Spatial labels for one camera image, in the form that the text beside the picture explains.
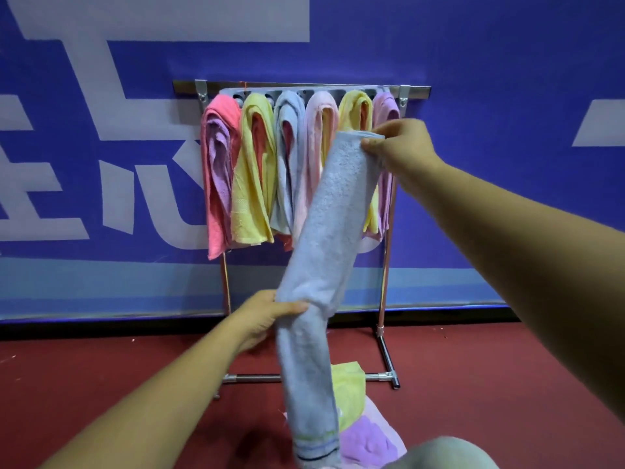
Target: blue wall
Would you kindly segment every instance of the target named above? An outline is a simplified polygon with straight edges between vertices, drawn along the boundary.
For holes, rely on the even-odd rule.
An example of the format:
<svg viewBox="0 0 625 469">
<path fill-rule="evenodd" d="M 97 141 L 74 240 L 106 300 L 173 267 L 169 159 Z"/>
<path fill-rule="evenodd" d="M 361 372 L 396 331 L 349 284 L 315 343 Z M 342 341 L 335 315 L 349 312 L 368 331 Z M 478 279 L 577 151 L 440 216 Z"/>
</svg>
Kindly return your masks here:
<svg viewBox="0 0 625 469">
<path fill-rule="evenodd" d="M 100 160 L 166 164 L 181 217 L 204 223 L 201 188 L 172 160 L 184 140 L 103 140 L 72 51 L 24 34 L 19 4 L 0 0 L 0 94 L 19 97 L 32 130 L 4 129 L 0 146 L 12 163 L 52 165 L 62 192 L 29 198 L 42 218 L 81 218 L 89 239 L 0 241 L 0 317 L 218 312 L 218 266 L 161 239 L 138 181 L 133 234 L 103 226 Z M 309 42 L 107 46 L 127 99 L 173 99 L 175 78 L 430 85 L 409 114 L 444 160 L 625 229 L 625 148 L 572 147 L 592 100 L 625 99 L 623 12 L 625 0 L 309 0 Z M 375 307 L 381 252 L 358 257 L 346 309 Z M 287 260 L 277 246 L 231 252 L 234 300 L 276 286 Z M 501 302 L 402 191 L 391 266 L 389 306 Z"/>
</svg>

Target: wall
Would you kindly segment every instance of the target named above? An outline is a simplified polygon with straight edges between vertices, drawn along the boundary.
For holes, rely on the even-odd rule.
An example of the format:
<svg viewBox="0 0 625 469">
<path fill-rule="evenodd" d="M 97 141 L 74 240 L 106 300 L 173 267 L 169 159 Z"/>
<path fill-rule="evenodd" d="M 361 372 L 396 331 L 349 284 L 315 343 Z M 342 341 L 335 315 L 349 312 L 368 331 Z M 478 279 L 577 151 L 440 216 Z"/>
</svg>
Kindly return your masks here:
<svg viewBox="0 0 625 469">
<path fill-rule="evenodd" d="M 625 229 L 625 0 L 0 0 L 0 317 L 218 313 L 175 78 L 424 84 L 449 163 Z M 111 219 L 122 210 L 123 220 Z M 375 307 L 381 247 L 345 308 Z M 239 303 L 277 246 L 229 254 Z M 500 298 L 397 197 L 389 306 Z"/>
</svg>

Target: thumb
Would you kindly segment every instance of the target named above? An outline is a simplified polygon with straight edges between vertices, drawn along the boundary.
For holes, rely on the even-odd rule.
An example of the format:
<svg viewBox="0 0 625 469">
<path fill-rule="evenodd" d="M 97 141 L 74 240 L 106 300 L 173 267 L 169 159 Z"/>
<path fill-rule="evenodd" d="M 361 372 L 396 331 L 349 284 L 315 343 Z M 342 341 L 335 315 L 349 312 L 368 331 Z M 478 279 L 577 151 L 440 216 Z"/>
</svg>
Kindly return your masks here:
<svg viewBox="0 0 625 469">
<path fill-rule="evenodd" d="M 273 303 L 271 305 L 271 316 L 279 318 L 288 315 L 300 315 L 308 309 L 306 301 L 293 301 L 292 303 Z"/>
<path fill-rule="evenodd" d="M 361 148 L 375 156 L 380 156 L 382 154 L 383 144 L 384 138 L 363 138 L 363 140 L 360 141 Z"/>
</svg>

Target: black baseboard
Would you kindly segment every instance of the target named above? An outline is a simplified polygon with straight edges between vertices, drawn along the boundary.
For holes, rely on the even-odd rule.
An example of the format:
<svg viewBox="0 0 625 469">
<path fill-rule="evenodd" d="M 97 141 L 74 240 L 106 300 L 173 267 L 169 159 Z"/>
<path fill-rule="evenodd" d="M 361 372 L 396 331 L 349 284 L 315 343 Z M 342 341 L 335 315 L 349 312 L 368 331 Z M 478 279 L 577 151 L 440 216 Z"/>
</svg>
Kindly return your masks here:
<svg viewBox="0 0 625 469">
<path fill-rule="evenodd" d="M 26 339 L 77 339 L 166 334 L 204 334 L 222 317 L 153 318 L 105 321 L 49 321 L 1 323 L 0 341 Z M 330 328 L 374 328 L 378 314 L 340 313 L 333 316 Z M 431 324 L 475 324 L 518 322 L 509 307 L 468 307 L 462 309 L 391 311 L 385 326 L 422 326 Z"/>
</svg>

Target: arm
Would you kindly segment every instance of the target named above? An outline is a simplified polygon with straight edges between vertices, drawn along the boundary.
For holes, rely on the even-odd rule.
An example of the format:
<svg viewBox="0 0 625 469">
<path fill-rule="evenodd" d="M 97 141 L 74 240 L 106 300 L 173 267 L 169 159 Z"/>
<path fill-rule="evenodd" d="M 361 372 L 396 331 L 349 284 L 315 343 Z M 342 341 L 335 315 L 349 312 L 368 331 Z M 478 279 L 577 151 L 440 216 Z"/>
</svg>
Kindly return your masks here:
<svg viewBox="0 0 625 469">
<path fill-rule="evenodd" d="M 363 148 L 432 214 L 551 353 L 625 421 L 625 234 L 530 201 L 436 156 L 398 120 Z"/>
<path fill-rule="evenodd" d="M 274 303 L 274 296 L 274 291 L 256 293 L 41 468 L 172 468 L 236 355 L 260 342 L 276 318 L 308 307 Z"/>
</svg>

